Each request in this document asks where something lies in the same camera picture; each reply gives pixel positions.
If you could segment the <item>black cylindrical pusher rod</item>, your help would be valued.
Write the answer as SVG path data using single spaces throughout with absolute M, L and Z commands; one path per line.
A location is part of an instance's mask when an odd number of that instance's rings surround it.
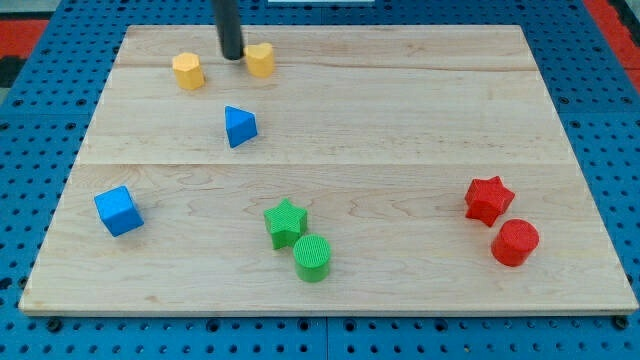
M 240 60 L 244 39 L 237 0 L 212 0 L 214 20 L 222 55 L 227 60 Z

